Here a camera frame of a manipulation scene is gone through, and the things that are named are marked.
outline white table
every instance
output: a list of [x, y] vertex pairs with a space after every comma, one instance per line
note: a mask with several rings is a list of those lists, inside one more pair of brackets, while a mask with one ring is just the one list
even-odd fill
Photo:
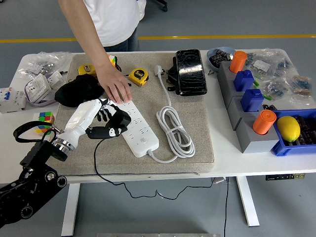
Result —
[[[111, 175], [106, 178], [111, 181], [141, 181], [141, 180], [162, 180], [162, 179], [187, 179], [187, 178], [209, 178], [209, 177], [236, 177], [242, 203], [249, 226], [258, 226], [259, 221], [252, 201], [250, 189], [246, 176], [268, 175], [268, 174], [292, 174], [316, 172], [315, 155], [299, 155], [276, 157], [271, 152], [257, 154], [243, 154], [236, 133], [232, 130], [231, 123], [224, 105], [222, 94], [216, 75], [208, 76], [210, 70], [206, 57], [206, 50], [201, 51], [203, 66], [205, 70], [208, 93], [204, 95], [206, 111], [209, 122], [211, 141], [214, 152], [214, 167], [208, 173], [192, 174], [151, 174], [142, 175]], [[17, 69], [27, 63], [33, 55], [26, 55], [22, 58]], [[67, 71], [70, 61], [65, 64], [63, 71]], [[28, 79], [22, 79], [17, 72], [12, 80], [11, 87], [15, 90], [23, 90]], [[274, 103], [278, 109], [300, 109], [288, 101], [277, 101]], [[9, 114], [0, 114], [0, 184], [7, 184], [16, 180], [22, 171], [20, 161], [28, 153], [33, 143], [17, 143], [12, 135], [13, 131], [20, 125], [33, 120], [34, 113], [52, 111], [57, 114], [57, 103], [36, 108], [28, 105], [25, 111]], [[64, 228], [62, 235], [69, 236], [73, 233], [76, 214], [77, 200], [80, 183], [103, 182], [97, 176], [70, 176], [67, 177], [71, 184], [69, 197], [66, 206]]]

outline white power cord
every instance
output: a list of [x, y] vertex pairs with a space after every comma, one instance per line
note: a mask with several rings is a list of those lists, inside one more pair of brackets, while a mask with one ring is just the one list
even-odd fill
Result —
[[[166, 88], [163, 85], [163, 82], [161, 79], [161, 73], [162, 73], [161, 66], [156, 65], [155, 75], [158, 76], [160, 83], [162, 85], [162, 88], [164, 89], [164, 92], [167, 95], [169, 106], [163, 107], [160, 111], [156, 113], [156, 116], [161, 128], [166, 133], [169, 145], [176, 156], [170, 160], [160, 160], [154, 156], [151, 150], [148, 150], [147, 153], [159, 163], [170, 163], [176, 160], [178, 157], [190, 158], [194, 156], [196, 150], [195, 150], [191, 137], [185, 131], [184, 127], [181, 124], [177, 111], [171, 106], [171, 100]], [[166, 122], [166, 117], [170, 119], [173, 125], [173, 128], [170, 128], [168, 126]]]

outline orange cylinder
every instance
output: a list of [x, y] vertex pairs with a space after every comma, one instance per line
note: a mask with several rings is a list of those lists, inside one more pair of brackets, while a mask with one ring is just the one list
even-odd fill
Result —
[[243, 66], [245, 65], [247, 59], [247, 54], [243, 51], [236, 51], [232, 59], [229, 70], [232, 73], [237, 73], [242, 71]]
[[253, 123], [252, 129], [260, 135], [265, 135], [276, 119], [277, 116], [273, 111], [263, 110]]

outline gray floor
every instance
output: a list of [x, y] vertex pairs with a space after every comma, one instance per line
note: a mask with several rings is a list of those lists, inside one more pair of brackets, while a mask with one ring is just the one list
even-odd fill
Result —
[[[139, 36], [316, 34], [316, 3], [312, 0], [169, 0], [168, 12], [148, 0]], [[73, 37], [56, 1], [4, 0], [0, 3], [0, 40]], [[314, 79], [315, 38], [141, 40], [142, 51], [210, 49], [284, 49], [301, 75]], [[21, 58], [30, 53], [82, 52], [77, 42], [0, 43], [0, 87], [7, 87]], [[248, 227], [235, 178], [230, 179], [228, 237], [314, 237], [315, 174], [302, 180], [265, 181], [248, 177], [259, 227]], [[175, 197], [184, 187], [209, 185], [209, 179], [129, 182], [135, 195], [156, 189]], [[56, 237], [61, 234], [67, 189], [31, 219], [4, 226], [0, 237]], [[76, 237], [97, 233], [216, 233], [224, 236], [227, 185], [186, 189], [177, 200], [132, 199], [123, 187], [82, 184]]]

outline table leg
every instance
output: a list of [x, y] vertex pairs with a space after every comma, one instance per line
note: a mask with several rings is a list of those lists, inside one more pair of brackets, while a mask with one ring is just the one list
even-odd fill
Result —
[[70, 184], [61, 236], [73, 236], [76, 220], [80, 184]]
[[242, 200], [243, 209], [245, 211], [248, 226], [259, 226], [259, 220], [255, 205], [252, 200], [246, 176], [237, 176], [239, 193]]

